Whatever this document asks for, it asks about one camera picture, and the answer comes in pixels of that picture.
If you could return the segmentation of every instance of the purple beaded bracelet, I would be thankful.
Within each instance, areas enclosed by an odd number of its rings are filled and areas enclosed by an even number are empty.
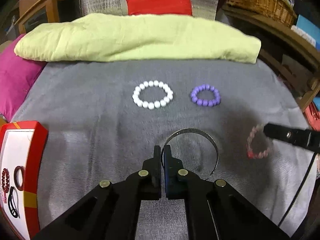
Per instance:
[[[208,100],[203,100],[203,99],[197,98],[197,94],[203,90],[212,91],[214,93],[215,99],[208,101]],[[202,86],[195,87],[193,89],[193,91],[191,92],[190,96],[191,96],[192,102],[196,103],[198,106],[212,107],[212,106],[216,106],[216,105],[220,104],[220,102],[221,102],[219,90],[217,90],[214,86],[210,86],[209,84],[204,84]]]

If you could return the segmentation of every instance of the red and white box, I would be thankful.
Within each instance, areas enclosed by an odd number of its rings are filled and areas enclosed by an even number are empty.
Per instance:
[[[0,211],[21,240],[30,240],[40,231],[37,187],[47,136],[48,131],[37,121],[13,122],[5,124],[0,130],[0,175],[4,169],[9,171],[10,187],[14,187],[12,200],[18,211],[18,217],[14,218],[10,213],[9,193],[6,194],[7,203],[4,203],[2,185]],[[16,173],[15,183],[14,171],[18,166],[24,171],[23,174],[22,171]]]

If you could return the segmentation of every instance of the magenta pillow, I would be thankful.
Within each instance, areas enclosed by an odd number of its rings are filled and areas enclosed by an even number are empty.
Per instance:
[[[0,113],[10,122],[47,64],[16,56],[13,52],[21,34],[0,54]]]

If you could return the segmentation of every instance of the pink beaded bracelet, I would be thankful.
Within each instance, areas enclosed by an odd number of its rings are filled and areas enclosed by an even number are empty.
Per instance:
[[[252,140],[254,138],[254,136],[256,135],[256,133],[258,131],[261,131],[263,130],[263,127],[264,125],[263,124],[258,124],[256,127],[253,127],[251,132],[250,132],[250,135],[249,137],[247,138],[247,157],[249,159],[262,159],[262,158],[265,158],[268,156],[268,153],[270,152],[270,148],[268,147],[266,150],[264,150],[263,152],[259,152],[258,154],[257,153],[254,153],[253,150],[252,150],[252,147],[251,147],[251,143],[252,143]]]

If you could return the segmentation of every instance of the light green cushion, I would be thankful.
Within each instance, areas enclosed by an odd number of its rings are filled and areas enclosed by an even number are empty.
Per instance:
[[[255,63],[260,46],[255,37],[203,18],[93,13],[70,23],[41,24],[14,52],[38,61],[219,58]]]

